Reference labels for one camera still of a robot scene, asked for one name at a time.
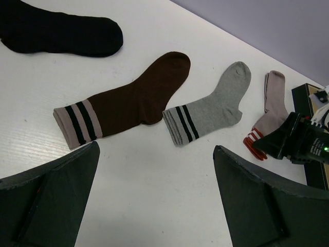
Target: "gray sock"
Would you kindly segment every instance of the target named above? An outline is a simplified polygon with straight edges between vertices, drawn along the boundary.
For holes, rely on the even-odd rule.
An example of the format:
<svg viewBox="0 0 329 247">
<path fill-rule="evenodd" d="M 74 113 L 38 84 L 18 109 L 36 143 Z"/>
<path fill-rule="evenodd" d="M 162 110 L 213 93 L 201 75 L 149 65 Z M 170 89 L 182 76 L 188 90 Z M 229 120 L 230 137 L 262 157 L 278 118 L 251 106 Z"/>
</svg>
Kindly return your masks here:
<svg viewBox="0 0 329 247">
<path fill-rule="evenodd" d="M 176 146 L 186 145 L 215 130 L 237 124 L 242 117 L 239 103 L 246 93 L 251 72 L 243 62 L 235 62 L 222 74 L 209 96 L 163 112 Z"/>
</svg>

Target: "folded sock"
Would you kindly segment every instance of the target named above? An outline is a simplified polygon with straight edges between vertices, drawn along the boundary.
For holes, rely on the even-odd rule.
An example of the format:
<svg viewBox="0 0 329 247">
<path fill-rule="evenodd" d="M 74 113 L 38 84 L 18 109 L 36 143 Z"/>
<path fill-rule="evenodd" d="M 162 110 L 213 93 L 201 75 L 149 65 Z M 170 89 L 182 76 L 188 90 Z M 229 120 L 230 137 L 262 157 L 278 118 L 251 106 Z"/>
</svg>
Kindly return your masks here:
<svg viewBox="0 0 329 247">
<path fill-rule="evenodd" d="M 266 75 L 264 87 L 265 114 L 255 123 L 250 133 L 244 139 L 249 151 L 259 160 L 267 159 L 266 153 L 252 147 L 254 141 L 272 133 L 288 117 L 284 105 L 285 77 L 278 71 Z"/>
<path fill-rule="evenodd" d="M 246 93 L 251 72 L 243 62 L 235 62 L 222 74 L 216 89 L 207 97 L 171 108 L 163 118 L 176 146 L 186 145 L 215 130 L 241 120 L 239 103 Z"/>
<path fill-rule="evenodd" d="M 162 119 L 171 96 L 186 80 L 190 59 L 169 52 L 132 83 L 54 109 L 53 115 L 69 148 Z"/>
<path fill-rule="evenodd" d="M 117 23 L 104 17 L 38 9 L 20 0 L 0 0 L 0 38 L 20 53 L 72 53 L 107 57 L 123 44 Z"/>
</svg>

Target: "black sock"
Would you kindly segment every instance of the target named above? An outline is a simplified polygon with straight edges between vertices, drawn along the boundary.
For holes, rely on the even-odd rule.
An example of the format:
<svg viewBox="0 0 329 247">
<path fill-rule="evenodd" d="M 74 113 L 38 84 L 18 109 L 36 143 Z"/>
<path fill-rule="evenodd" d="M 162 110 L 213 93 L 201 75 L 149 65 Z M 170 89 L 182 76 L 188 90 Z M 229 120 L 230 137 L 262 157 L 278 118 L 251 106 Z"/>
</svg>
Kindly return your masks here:
<svg viewBox="0 0 329 247">
<path fill-rule="evenodd" d="M 20 0 L 0 0 L 0 38 L 20 53 L 72 53 L 107 57 L 123 44 L 118 24 L 104 17 L 50 12 Z"/>
</svg>

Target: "black box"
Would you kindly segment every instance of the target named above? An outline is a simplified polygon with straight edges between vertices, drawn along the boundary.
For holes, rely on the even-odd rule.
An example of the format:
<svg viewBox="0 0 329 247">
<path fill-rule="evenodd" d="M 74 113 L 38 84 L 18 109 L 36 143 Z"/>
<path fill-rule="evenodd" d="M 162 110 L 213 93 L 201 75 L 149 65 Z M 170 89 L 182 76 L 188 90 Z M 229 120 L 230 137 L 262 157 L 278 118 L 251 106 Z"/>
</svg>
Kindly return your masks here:
<svg viewBox="0 0 329 247">
<path fill-rule="evenodd" d="M 318 110 L 317 106 L 309 98 L 309 95 L 315 93 L 317 86 L 308 83 L 292 89 L 295 112 L 305 116 L 313 117 Z M 329 190 L 329 165 L 313 161 L 304 165 L 307 185 L 319 189 Z"/>
</svg>

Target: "white table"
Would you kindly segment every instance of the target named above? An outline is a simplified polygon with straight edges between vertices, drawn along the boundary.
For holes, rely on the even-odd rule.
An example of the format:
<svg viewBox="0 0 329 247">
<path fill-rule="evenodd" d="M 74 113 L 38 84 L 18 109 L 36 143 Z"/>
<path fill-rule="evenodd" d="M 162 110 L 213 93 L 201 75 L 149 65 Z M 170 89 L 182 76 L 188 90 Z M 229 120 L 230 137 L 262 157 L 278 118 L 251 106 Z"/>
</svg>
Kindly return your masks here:
<svg viewBox="0 0 329 247">
<path fill-rule="evenodd" d="M 223 71 L 244 61 L 252 72 L 241 101 L 242 120 L 183 148 L 164 121 L 100 139 L 101 156 L 76 246 L 232 246 L 213 168 L 215 145 L 305 184 L 302 166 L 269 158 L 258 162 L 243 145 L 263 114 L 264 76 L 286 76 L 291 89 L 315 84 L 169 0 L 26 0 L 39 8 L 106 16 L 124 32 L 124 47 L 102 59 L 65 54 L 17 54 L 0 44 L 0 178 L 69 153 L 52 110 L 136 79 L 169 51 L 186 53 L 188 79 L 167 108 L 213 91 Z"/>
</svg>

